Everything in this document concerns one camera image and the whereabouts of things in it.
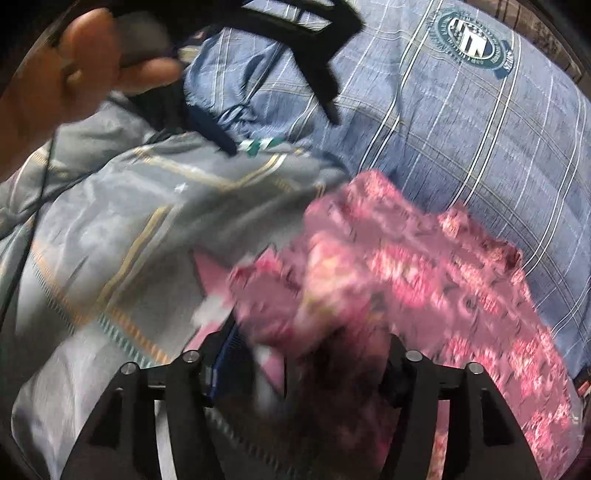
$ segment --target white stripe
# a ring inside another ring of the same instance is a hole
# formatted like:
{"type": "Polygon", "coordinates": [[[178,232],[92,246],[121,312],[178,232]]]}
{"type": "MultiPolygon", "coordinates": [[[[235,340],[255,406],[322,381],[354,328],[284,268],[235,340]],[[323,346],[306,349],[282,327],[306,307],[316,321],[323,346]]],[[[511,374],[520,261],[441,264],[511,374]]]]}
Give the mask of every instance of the white stripe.
{"type": "MultiPolygon", "coordinates": [[[[435,0],[431,0],[431,2],[429,3],[427,10],[425,10],[425,13],[423,14],[423,17],[421,18],[421,21],[418,23],[417,28],[415,29],[413,36],[411,37],[410,41],[408,42],[407,47],[404,49],[404,52],[402,52],[402,57],[400,59],[400,68],[402,68],[402,64],[404,63],[404,60],[406,59],[406,55],[408,55],[410,48],[413,46],[414,40],[417,38],[418,32],[423,27],[423,24],[425,23],[428,13],[431,11],[431,7],[433,6],[434,1],[435,0]]],[[[440,0],[439,6],[437,7],[438,9],[442,3],[443,3],[443,0],[440,0]]],[[[361,171],[363,164],[365,163],[365,159],[369,155],[370,150],[374,147],[375,141],[378,139],[378,135],[382,132],[382,128],[384,128],[384,125],[386,125],[386,121],[388,121],[388,118],[390,118],[390,115],[392,114],[392,111],[394,110],[394,106],[396,105],[396,100],[398,99],[398,92],[400,90],[401,90],[401,88],[396,89],[396,93],[394,94],[394,100],[390,104],[390,107],[388,108],[388,111],[386,112],[386,115],[384,116],[382,123],[380,124],[380,126],[378,128],[378,131],[375,133],[374,137],[371,139],[371,142],[369,143],[369,146],[367,147],[367,150],[365,151],[365,154],[363,155],[363,158],[361,159],[361,163],[359,164],[358,172],[361,171]]]]}
{"type": "Polygon", "coordinates": [[[540,305],[542,305],[548,299],[548,297],[550,297],[550,295],[552,295],[556,291],[556,288],[557,287],[554,287],[552,290],[550,290],[550,292],[543,299],[541,299],[539,303],[535,305],[536,310],[539,309],[540,305]]]}
{"type": "MultiPolygon", "coordinates": [[[[452,91],[453,91],[454,87],[456,86],[456,82],[457,82],[458,78],[460,77],[460,70],[461,69],[462,69],[462,64],[460,63],[457,67],[456,78],[454,78],[454,80],[453,80],[452,86],[450,87],[449,92],[447,93],[447,96],[445,97],[445,100],[443,101],[443,105],[441,106],[441,109],[439,110],[439,113],[437,114],[437,117],[435,118],[435,121],[433,122],[433,126],[431,127],[431,130],[429,130],[429,133],[427,134],[427,138],[425,139],[425,143],[423,144],[423,147],[421,148],[421,150],[424,150],[425,147],[427,146],[427,142],[429,141],[429,138],[431,138],[431,134],[433,133],[433,130],[435,130],[435,127],[437,126],[437,123],[438,123],[439,119],[441,118],[441,114],[443,113],[443,111],[445,110],[445,107],[447,106],[447,103],[449,101],[449,97],[452,95],[452,91]]],[[[423,154],[420,151],[417,155],[417,158],[414,160],[413,166],[411,167],[410,171],[408,172],[406,180],[404,180],[404,185],[402,185],[402,189],[401,189],[402,193],[404,193],[404,189],[406,188],[406,185],[407,185],[408,181],[410,180],[410,177],[413,174],[414,169],[417,166],[419,159],[422,156],[423,156],[423,154]]]]}
{"type": "Polygon", "coordinates": [[[577,340],[577,341],[576,341],[576,342],[573,344],[573,346],[572,346],[571,348],[569,348],[569,350],[568,350],[568,351],[567,351],[567,352],[564,354],[563,360],[566,360],[566,357],[568,357],[568,355],[569,355],[569,353],[571,352],[571,350],[572,350],[574,347],[576,347],[578,344],[580,344],[580,343],[581,343],[581,340],[583,340],[583,338],[582,338],[582,337],[581,337],[579,340],[577,340]]]}
{"type": "MultiPolygon", "coordinates": [[[[386,4],[386,6],[384,7],[384,14],[382,15],[382,19],[379,22],[378,28],[377,28],[377,33],[379,33],[379,31],[382,28],[382,25],[384,24],[384,19],[386,18],[386,13],[388,12],[388,8],[390,6],[390,1],[388,0],[388,3],[386,4]]],[[[345,92],[345,90],[347,89],[347,87],[349,86],[349,84],[351,83],[351,81],[353,80],[353,78],[355,77],[355,73],[357,72],[357,69],[359,68],[359,65],[361,65],[361,62],[363,61],[363,59],[365,58],[365,56],[367,55],[369,49],[371,48],[371,45],[373,45],[374,40],[376,39],[376,36],[372,37],[371,41],[369,42],[367,48],[365,49],[365,51],[363,52],[363,55],[361,55],[361,58],[359,59],[359,61],[357,62],[357,65],[355,65],[355,68],[353,69],[353,72],[351,73],[351,75],[349,76],[349,79],[347,80],[347,82],[345,83],[345,86],[343,87],[343,89],[341,90],[340,94],[343,94],[345,92]]],[[[312,103],[312,100],[314,99],[314,95],[310,96],[310,100],[308,100],[308,105],[306,106],[306,110],[304,110],[302,112],[302,114],[300,116],[298,116],[298,118],[295,119],[295,121],[293,122],[293,124],[290,127],[290,130],[288,132],[288,138],[291,135],[291,132],[293,130],[293,128],[296,126],[296,123],[298,122],[298,120],[300,118],[302,118],[308,108],[310,107],[310,104],[312,103]]],[[[310,120],[310,117],[312,116],[312,114],[314,113],[314,110],[316,109],[316,107],[318,106],[318,102],[314,102],[314,106],[312,107],[312,109],[310,110],[310,112],[308,113],[308,115],[306,115],[306,119],[304,120],[304,122],[301,124],[300,127],[300,131],[298,132],[296,138],[298,138],[301,133],[304,131],[304,128],[306,127],[306,124],[308,123],[308,121],[310,120]]]]}
{"type": "Polygon", "coordinates": [[[544,231],[544,235],[542,235],[542,238],[540,240],[540,243],[539,243],[538,247],[536,247],[534,253],[528,259],[528,261],[525,262],[525,264],[523,265],[523,268],[527,267],[527,265],[530,264],[530,262],[534,259],[534,257],[537,255],[538,251],[540,250],[540,248],[542,248],[542,245],[544,244],[546,235],[548,234],[548,231],[550,230],[550,226],[552,225],[552,221],[554,220],[554,214],[556,213],[556,207],[558,206],[558,201],[560,200],[560,192],[562,191],[562,187],[564,186],[564,184],[566,182],[566,178],[569,175],[570,166],[573,164],[574,154],[577,151],[577,133],[579,131],[579,120],[580,120],[580,117],[581,117],[581,98],[580,98],[579,90],[577,90],[577,100],[579,101],[579,111],[577,113],[577,122],[576,122],[576,124],[574,126],[574,146],[573,146],[573,153],[570,156],[569,165],[566,167],[566,171],[564,172],[564,177],[562,178],[562,182],[560,183],[560,187],[558,188],[558,191],[556,192],[556,199],[554,200],[554,206],[552,208],[552,215],[550,216],[550,220],[548,221],[548,225],[546,225],[546,230],[544,231]]]}
{"type": "MultiPolygon", "coordinates": [[[[513,31],[511,31],[511,48],[513,48],[514,42],[515,42],[515,33],[513,31]]],[[[484,148],[484,145],[486,143],[486,139],[488,138],[488,134],[491,131],[491,126],[492,126],[493,121],[495,120],[496,111],[499,109],[499,103],[501,102],[501,97],[503,96],[503,91],[505,90],[506,83],[507,83],[507,77],[503,79],[503,83],[501,84],[501,88],[499,89],[499,96],[496,98],[495,107],[492,110],[491,117],[488,120],[488,125],[486,126],[484,135],[482,136],[482,139],[480,141],[480,145],[478,146],[478,150],[476,152],[476,155],[472,159],[472,164],[470,165],[470,169],[468,169],[468,173],[466,174],[466,178],[464,179],[462,186],[457,191],[455,197],[450,202],[450,204],[447,208],[451,208],[458,201],[458,199],[460,198],[460,195],[464,191],[464,188],[466,188],[466,185],[468,184],[468,180],[472,177],[472,173],[474,172],[474,168],[476,167],[476,163],[478,162],[478,158],[480,157],[480,154],[482,153],[482,149],[484,148]]]]}
{"type": "Polygon", "coordinates": [[[223,59],[223,66],[222,66],[222,82],[220,83],[220,91],[222,94],[222,103],[220,104],[220,108],[219,110],[221,112],[223,112],[223,98],[224,98],[224,94],[223,94],[223,85],[224,82],[226,81],[226,68],[228,66],[228,53],[230,52],[230,39],[232,38],[232,29],[229,28],[228,29],[228,44],[226,45],[226,55],[223,59]]]}
{"type": "Polygon", "coordinates": [[[574,249],[573,256],[570,257],[569,266],[566,267],[566,271],[564,272],[563,277],[566,276],[566,274],[570,270],[570,267],[573,266],[574,258],[575,258],[576,254],[577,254],[577,251],[579,250],[579,247],[581,246],[581,240],[583,239],[583,235],[586,233],[585,230],[587,229],[587,225],[589,224],[589,218],[591,218],[591,209],[589,209],[589,213],[587,214],[587,218],[585,219],[585,223],[583,225],[583,229],[581,230],[581,234],[579,235],[579,240],[577,241],[577,247],[575,247],[575,249],[574,249]]]}
{"type": "MultiPolygon", "coordinates": [[[[548,112],[550,111],[550,103],[552,103],[551,100],[552,100],[553,87],[554,87],[554,75],[552,75],[550,77],[550,91],[548,92],[548,105],[546,105],[546,113],[544,115],[544,123],[542,124],[542,129],[541,129],[540,134],[538,136],[538,142],[535,145],[534,154],[531,156],[530,167],[527,170],[527,175],[525,176],[525,181],[523,182],[523,187],[521,188],[521,193],[519,194],[519,197],[517,198],[517,201],[515,202],[515,206],[513,207],[513,210],[517,209],[517,207],[519,206],[521,198],[523,197],[523,194],[525,192],[525,187],[527,186],[527,182],[530,179],[531,167],[534,165],[534,159],[535,159],[535,156],[538,154],[538,149],[540,147],[540,142],[542,140],[542,133],[544,132],[544,130],[546,128],[546,122],[548,121],[548,112]]],[[[497,234],[497,237],[499,237],[503,234],[503,232],[505,231],[505,228],[507,228],[508,225],[509,225],[509,222],[505,222],[505,225],[503,226],[503,228],[501,228],[501,231],[497,234]]]]}
{"type": "Polygon", "coordinates": [[[279,167],[281,167],[283,165],[283,162],[285,161],[286,158],[287,158],[287,153],[284,153],[283,155],[281,155],[279,157],[279,159],[275,162],[275,164],[271,168],[269,168],[269,170],[265,170],[264,172],[261,172],[260,175],[253,178],[252,180],[247,181],[243,186],[245,186],[245,187],[251,186],[251,185],[259,183],[261,180],[267,178],[269,175],[271,175],[273,172],[277,171],[279,169],[279,167]]]}
{"type": "Polygon", "coordinates": [[[222,29],[220,33],[220,50],[217,52],[217,60],[216,60],[216,76],[213,79],[213,92],[212,92],[212,105],[215,107],[216,104],[216,96],[217,96],[217,77],[219,75],[219,67],[220,67],[220,59],[222,58],[222,45],[223,45],[223,36],[226,32],[226,29],[222,29]]]}
{"type": "Polygon", "coordinates": [[[542,250],[542,253],[538,256],[538,260],[535,261],[534,266],[531,267],[531,270],[529,272],[527,272],[525,274],[525,276],[528,276],[530,273],[532,273],[534,271],[534,269],[538,266],[538,263],[540,263],[540,261],[542,260],[542,257],[546,253],[546,250],[548,250],[548,247],[552,243],[552,239],[554,238],[554,234],[556,233],[556,230],[558,228],[558,223],[560,222],[560,216],[562,215],[562,210],[564,208],[566,196],[569,194],[570,186],[573,184],[573,180],[577,176],[577,170],[579,169],[579,163],[581,160],[581,144],[583,143],[583,134],[584,134],[585,124],[587,123],[587,102],[583,102],[583,111],[584,111],[583,130],[581,131],[581,135],[579,138],[579,156],[577,157],[577,163],[574,166],[573,176],[570,178],[569,184],[566,187],[566,192],[564,192],[564,196],[562,197],[562,202],[560,203],[560,209],[558,210],[558,215],[556,216],[556,223],[554,224],[554,228],[552,230],[552,233],[550,234],[550,238],[548,239],[546,246],[542,250]]]}
{"type": "Polygon", "coordinates": [[[465,201],[466,205],[468,204],[468,202],[472,198],[472,195],[474,195],[474,192],[476,191],[476,188],[478,187],[478,184],[480,183],[480,180],[482,179],[482,176],[484,175],[484,172],[486,170],[486,166],[488,165],[488,162],[491,159],[492,151],[494,150],[495,145],[496,145],[496,139],[499,137],[499,132],[501,131],[501,128],[503,127],[503,122],[505,121],[505,115],[507,114],[507,109],[509,108],[509,103],[511,103],[511,98],[513,97],[513,90],[515,89],[515,84],[517,82],[517,76],[519,74],[519,64],[521,63],[521,37],[517,37],[517,43],[518,43],[518,47],[519,47],[519,55],[517,57],[517,65],[515,66],[515,71],[513,72],[513,82],[511,83],[509,95],[507,96],[507,101],[505,102],[505,108],[503,108],[501,120],[499,120],[499,124],[496,127],[495,136],[492,139],[491,146],[488,149],[488,153],[486,155],[484,163],[482,164],[482,168],[480,169],[480,172],[478,173],[476,181],[474,182],[474,185],[472,186],[472,189],[470,190],[470,193],[468,194],[468,197],[466,198],[466,201],[465,201]]]}
{"type": "Polygon", "coordinates": [[[581,292],[581,295],[579,296],[577,301],[574,302],[574,305],[572,306],[572,308],[569,310],[569,312],[564,317],[562,317],[560,319],[560,321],[558,323],[556,323],[556,325],[554,325],[554,327],[550,330],[550,333],[554,333],[554,331],[558,328],[558,325],[560,325],[563,321],[565,321],[569,317],[569,315],[574,312],[575,309],[577,309],[577,311],[578,311],[577,307],[579,306],[579,303],[581,302],[584,295],[588,292],[588,290],[585,290],[585,289],[587,288],[587,285],[589,285],[590,280],[591,280],[591,277],[589,277],[587,279],[587,281],[585,282],[585,285],[583,286],[583,291],[581,292]]]}
{"type": "MultiPolygon", "coordinates": [[[[560,331],[561,331],[561,330],[562,330],[564,327],[566,327],[566,326],[567,326],[567,325],[570,323],[570,321],[571,321],[571,320],[573,320],[573,319],[574,319],[574,316],[575,316],[575,315],[577,315],[577,314],[578,314],[579,310],[580,310],[580,309],[581,309],[581,307],[583,306],[583,303],[584,303],[584,300],[585,300],[585,296],[587,295],[587,293],[589,293],[589,290],[591,290],[591,286],[590,286],[590,287],[589,287],[587,290],[583,290],[583,292],[582,292],[581,296],[580,296],[580,297],[579,297],[579,299],[577,300],[577,303],[575,303],[575,304],[574,304],[574,306],[573,306],[573,308],[571,309],[570,318],[569,318],[569,319],[568,319],[566,322],[564,322],[564,323],[563,323],[563,325],[562,325],[562,326],[561,326],[561,327],[560,327],[558,330],[556,330],[556,332],[555,332],[555,333],[552,335],[552,338],[556,338],[556,336],[557,336],[557,335],[560,333],[560,331]]],[[[562,321],[566,320],[566,318],[567,318],[568,316],[569,316],[569,315],[567,314],[567,316],[566,316],[566,317],[564,317],[564,318],[563,318],[563,319],[562,319],[560,322],[562,322],[562,321]]],[[[587,333],[587,327],[584,325],[584,323],[583,323],[583,322],[581,322],[581,325],[583,325],[583,326],[584,326],[584,328],[585,328],[585,333],[587,333]]]]}
{"type": "MultiPolygon", "coordinates": [[[[291,5],[287,5],[287,9],[285,10],[284,17],[288,17],[289,16],[290,8],[291,8],[291,5]]],[[[298,9],[296,8],[294,10],[293,17],[290,19],[292,22],[296,20],[297,12],[298,12],[298,9]]],[[[246,96],[246,101],[247,102],[249,102],[252,99],[252,96],[261,87],[261,80],[267,75],[267,73],[269,72],[269,69],[271,68],[271,65],[273,65],[273,62],[275,61],[275,57],[277,57],[279,55],[279,53],[281,52],[281,50],[282,50],[282,46],[279,45],[279,42],[277,42],[277,49],[273,52],[273,56],[269,59],[269,61],[267,63],[267,66],[265,67],[265,70],[259,75],[259,78],[257,78],[256,82],[252,86],[251,91],[248,92],[248,95],[246,96]]],[[[283,72],[285,72],[285,69],[287,68],[287,65],[288,64],[289,64],[288,61],[285,62],[285,65],[283,65],[283,70],[279,74],[279,77],[277,77],[277,80],[279,80],[279,78],[281,77],[281,75],[283,75],[283,72]]]]}
{"type": "MultiPolygon", "coordinates": [[[[443,3],[443,0],[440,0],[439,5],[437,6],[437,10],[439,10],[442,3],[443,3]]],[[[421,43],[418,45],[417,51],[414,53],[413,59],[411,60],[406,73],[404,74],[404,78],[402,78],[402,83],[400,85],[400,89],[398,90],[401,93],[402,93],[402,89],[404,88],[404,85],[406,84],[406,81],[408,80],[408,76],[410,75],[410,71],[413,68],[414,62],[416,61],[419,52],[421,51],[423,45],[425,44],[425,40],[427,39],[430,31],[431,31],[431,28],[428,28],[427,31],[425,32],[425,34],[423,35],[421,43]]],[[[380,145],[378,152],[375,154],[374,159],[371,162],[371,165],[369,166],[369,169],[372,169],[375,166],[376,162],[378,161],[379,156],[382,154],[384,148],[386,148],[386,145],[390,141],[392,134],[394,133],[394,131],[396,130],[396,127],[398,126],[398,123],[400,122],[400,116],[401,116],[401,114],[399,113],[398,116],[396,117],[396,120],[394,121],[394,124],[392,125],[392,128],[390,128],[388,135],[386,135],[386,138],[384,139],[384,141],[380,145]]],[[[363,168],[363,160],[361,161],[361,164],[359,165],[358,173],[361,172],[362,168],[363,168]]]]}

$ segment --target black cable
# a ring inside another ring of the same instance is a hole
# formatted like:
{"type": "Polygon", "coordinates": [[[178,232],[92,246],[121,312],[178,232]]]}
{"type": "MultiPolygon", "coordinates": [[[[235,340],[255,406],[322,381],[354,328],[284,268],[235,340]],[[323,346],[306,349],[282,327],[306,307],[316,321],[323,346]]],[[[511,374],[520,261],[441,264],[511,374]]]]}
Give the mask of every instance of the black cable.
{"type": "Polygon", "coordinates": [[[31,225],[31,232],[29,233],[27,244],[25,245],[25,250],[18,261],[17,270],[16,272],[14,272],[14,275],[12,276],[12,280],[10,282],[10,285],[8,286],[6,297],[4,298],[4,302],[2,304],[2,309],[0,310],[0,332],[2,331],[2,325],[4,324],[4,319],[6,318],[6,314],[8,313],[8,308],[10,307],[10,304],[12,302],[12,298],[14,297],[17,287],[21,282],[22,273],[25,270],[25,264],[27,263],[27,258],[29,257],[31,246],[33,245],[35,231],[37,230],[37,225],[39,223],[40,210],[43,206],[43,195],[47,187],[47,179],[49,177],[49,165],[51,163],[51,159],[53,157],[54,150],[56,147],[56,138],[57,131],[53,132],[53,135],[51,136],[51,140],[49,143],[47,161],[45,163],[45,166],[43,167],[43,175],[41,177],[41,187],[39,188],[37,201],[33,206],[35,212],[33,213],[33,224],[31,225]]]}

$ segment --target yellow stripe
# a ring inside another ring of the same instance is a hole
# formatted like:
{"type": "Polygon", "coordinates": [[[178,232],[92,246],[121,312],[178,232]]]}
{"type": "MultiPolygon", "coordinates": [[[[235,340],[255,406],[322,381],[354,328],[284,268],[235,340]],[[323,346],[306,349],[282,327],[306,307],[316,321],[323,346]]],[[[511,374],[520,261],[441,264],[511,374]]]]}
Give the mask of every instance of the yellow stripe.
{"type": "MultiPolygon", "coordinates": [[[[93,317],[89,314],[81,313],[60,291],[60,288],[57,286],[54,276],[49,270],[47,262],[39,251],[37,244],[37,241],[33,243],[31,246],[31,253],[33,254],[33,259],[37,263],[41,276],[49,287],[51,294],[68,311],[72,319],[72,323],[76,327],[86,325],[93,319],[93,317]]],[[[139,343],[139,345],[144,349],[145,353],[150,356],[153,361],[160,364],[167,364],[171,362],[172,359],[166,355],[166,353],[164,353],[164,351],[158,347],[158,345],[147,339],[142,334],[141,330],[136,325],[134,325],[131,318],[125,312],[123,312],[123,310],[113,306],[110,307],[106,313],[110,315],[110,318],[125,331],[130,340],[135,340],[139,343]]]]}
{"type": "Polygon", "coordinates": [[[117,307],[107,309],[107,313],[119,327],[129,336],[130,340],[135,341],[139,346],[158,364],[169,364],[173,359],[170,358],[158,345],[148,340],[141,330],[134,325],[128,315],[117,307]]]}
{"type": "Polygon", "coordinates": [[[160,219],[167,213],[167,211],[168,207],[159,207],[152,214],[144,230],[140,233],[140,235],[135,239],[134,243],[131,245],[131,248],[127,252],[127,255],[125,256],[119,271],[115,274],[115,276],[113,276],[113,278],[111,278],[105,284],[102,291],[100,292],[99,298],[96,301],[97,307],[103,306],[105,303],[107,303],[107,296],[110,295],[111,290],[113,289],[115,284],[124,278],[125,274],[129,270],[131,261],[134,259],[135,254],[138,252],[139,248],[144,243],[144,241],[151,235],[152,231],[154,230],[154,228],[156,228],[156,226],[160,222],[160,219]]]}
{"type": "Polygon", "coordinates": [[[277,160],[280,157],[279,154],[273,154],[271,158],[267,161],[267,163],[264,164],[262,167],[250,172],[249,174],[245,175],[237,181],[230,181],[228,179],[224,179],[223,177],[218,177],[217,175],[207,173],[197,167],[181,166],[167,158],[149,155],[146,151],[136,150],[136,154],[138,154],[141,160],[145,163],[160,166],[162,168],[165,168],[166,170],[170,170],[175,173],[178,173],[179,175],[187,177],[188,179],[197,180],[204,184],[215,187],[223,192],[227,190],[237,189],[243,186],[245,183],[252,180],[254,177],[266,172],[277,162],[277,160]]]}

